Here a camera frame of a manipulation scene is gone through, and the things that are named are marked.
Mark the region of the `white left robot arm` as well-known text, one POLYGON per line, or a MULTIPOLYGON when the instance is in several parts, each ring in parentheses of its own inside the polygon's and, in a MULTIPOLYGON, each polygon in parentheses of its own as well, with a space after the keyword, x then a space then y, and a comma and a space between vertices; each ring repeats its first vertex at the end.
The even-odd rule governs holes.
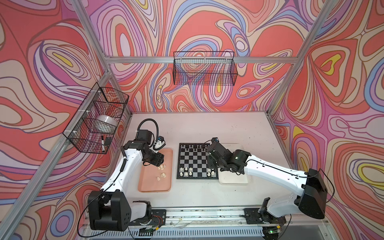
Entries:
POLYGON ((109 180, 99 191, 92 191, 88 198, 90 227, 94 231, 125 231, 131 222, 149 223, 152 206, 148 201, 128 199, 128 187, 139 165, 149 163, 159 167, 164 155, 149 147, 145 141, 129 141, 121 147, 119 160, 109 180))

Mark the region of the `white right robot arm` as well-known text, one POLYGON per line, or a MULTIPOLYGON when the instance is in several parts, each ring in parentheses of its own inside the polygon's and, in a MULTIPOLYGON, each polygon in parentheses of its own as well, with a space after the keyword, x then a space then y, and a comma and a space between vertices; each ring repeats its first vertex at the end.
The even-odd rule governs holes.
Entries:
POLYGON ((325 218, 328 189, 320 171, 309 169, 305 172, 288 169, 264 161, 244 150, 231 152, 217 141, 213 141, 206 152, 209 163, 222 172, 256 176, 291 192, 277 199, 265 198, 259 209, 260 216, 280 218, 303 213, 313 219, 325 218))

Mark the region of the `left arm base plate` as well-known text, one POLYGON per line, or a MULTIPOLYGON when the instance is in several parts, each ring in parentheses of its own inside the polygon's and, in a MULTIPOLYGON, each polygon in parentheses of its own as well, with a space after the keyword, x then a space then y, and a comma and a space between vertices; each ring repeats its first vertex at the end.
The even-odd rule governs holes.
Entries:
POLYGON ((129 227, 161 227, 166 223, 167 210, 155 209, 151 212, 151 218, 149 220, 135 220, 129 224, 129 227))

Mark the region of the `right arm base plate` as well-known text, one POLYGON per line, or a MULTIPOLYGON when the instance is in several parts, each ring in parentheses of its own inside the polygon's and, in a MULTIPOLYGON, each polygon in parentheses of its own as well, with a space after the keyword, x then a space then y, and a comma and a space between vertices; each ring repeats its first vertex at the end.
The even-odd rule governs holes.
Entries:
POLYGON ((285 217, 274 217, 266 208, 245 208, 243 217, 247 224, 278 224, 284 225, 287 223, 285 217))

